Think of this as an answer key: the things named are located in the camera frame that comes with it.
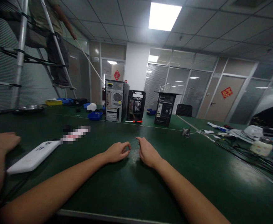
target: fluorescent light panel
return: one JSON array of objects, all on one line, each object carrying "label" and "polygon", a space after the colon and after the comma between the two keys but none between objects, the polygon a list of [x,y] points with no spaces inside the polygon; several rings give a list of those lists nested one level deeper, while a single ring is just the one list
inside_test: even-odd
[{"label": "fluorescent light panel", "polygon": [[151,3],[149,29],[171,31],[181,6]]},{"label": "fluorescent light panel", "polygon": [[156,63],[159,56],[149,55],[148,61]]},{"label": "fluorescent light panel", "polygon": [[117,64],[117,62],[114,62],[114,61],[108,61],[108,63],[114,65],[114,64]]}]

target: steel bowl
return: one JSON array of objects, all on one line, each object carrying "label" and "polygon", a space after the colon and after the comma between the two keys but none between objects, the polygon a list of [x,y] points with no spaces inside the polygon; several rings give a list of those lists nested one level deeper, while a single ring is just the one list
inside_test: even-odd
[{"label": "steel bowl", "polygon": [[24,113],[39,113],[44,110],[44,106],[41,105],[29,105],[18,107],[18,110]]}]

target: ceiling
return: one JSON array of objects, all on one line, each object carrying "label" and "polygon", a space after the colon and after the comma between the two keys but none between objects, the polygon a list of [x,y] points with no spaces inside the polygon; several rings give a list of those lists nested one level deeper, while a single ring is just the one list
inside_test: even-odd
[{"label": "ceiling", "polygon": [[[91,40],[146,43],[273,63],[273,0],[61,0],[70,22]],[[171,32],[149,29],[151,2],[180,5]]]}]

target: yellow container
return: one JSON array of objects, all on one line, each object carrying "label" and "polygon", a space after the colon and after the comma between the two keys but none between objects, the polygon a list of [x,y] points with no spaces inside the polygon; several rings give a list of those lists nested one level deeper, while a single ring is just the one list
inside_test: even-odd
[{"label": "yellow container", "polygon": [[56,105],[62,105],[63,102],[61,100],[46,100],[45,103],[48,106],[56,106]]}]

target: black chair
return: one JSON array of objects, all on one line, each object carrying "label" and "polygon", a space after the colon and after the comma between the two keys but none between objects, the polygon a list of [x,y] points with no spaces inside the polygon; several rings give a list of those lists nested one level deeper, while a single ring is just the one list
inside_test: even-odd
[{"label": "black chair", "polygon": [[191,105],[186,105],[186,104],[177,105],[176,115],[192,117],[192,113],[193,113],[193,107]]}]

